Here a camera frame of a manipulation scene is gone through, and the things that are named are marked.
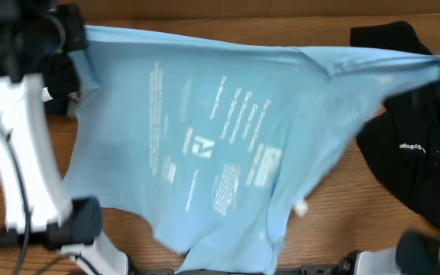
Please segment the light blue t-shirt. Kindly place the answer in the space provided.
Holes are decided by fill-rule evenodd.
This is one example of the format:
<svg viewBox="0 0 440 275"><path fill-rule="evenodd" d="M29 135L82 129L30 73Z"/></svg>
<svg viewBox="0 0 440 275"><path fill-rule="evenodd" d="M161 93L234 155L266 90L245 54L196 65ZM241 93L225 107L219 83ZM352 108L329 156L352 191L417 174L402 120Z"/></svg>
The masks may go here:
<svg viewBox="0 0 440 275"><path fill-rule="evenodd" d="M272 274L287 222L384 99L440 55L87 26L63 184L145 218L182 270Z"/></svg>

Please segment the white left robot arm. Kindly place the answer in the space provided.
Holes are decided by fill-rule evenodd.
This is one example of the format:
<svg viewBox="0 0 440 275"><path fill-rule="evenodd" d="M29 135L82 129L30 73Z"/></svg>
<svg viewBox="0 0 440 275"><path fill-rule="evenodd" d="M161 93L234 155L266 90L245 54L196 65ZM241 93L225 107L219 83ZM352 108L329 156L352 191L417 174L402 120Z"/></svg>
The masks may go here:
<svg viewBox="0 0 440 275"><path fill-rule="evenodd" d="M76 5L0 1L0 248L36 244L87 274L134 274L102 229L99 201L66 193L50 144L44 100L79 88L69 53L87 47Z"/></svg>

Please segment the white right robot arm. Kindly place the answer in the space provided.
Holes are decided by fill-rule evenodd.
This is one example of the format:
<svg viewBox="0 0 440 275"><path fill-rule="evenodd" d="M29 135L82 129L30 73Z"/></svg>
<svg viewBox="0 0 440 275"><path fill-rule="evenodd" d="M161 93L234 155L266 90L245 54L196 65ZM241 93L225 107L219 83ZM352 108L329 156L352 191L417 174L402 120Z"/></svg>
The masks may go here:
<svg viewBox="0 0 440 275"><path fill-rule="evenodd" d="M389 99L357 136L371 172L440 230L440 81ZM406 232L396 249L353 251L330 274L440 274L440 241Z"/></svg>

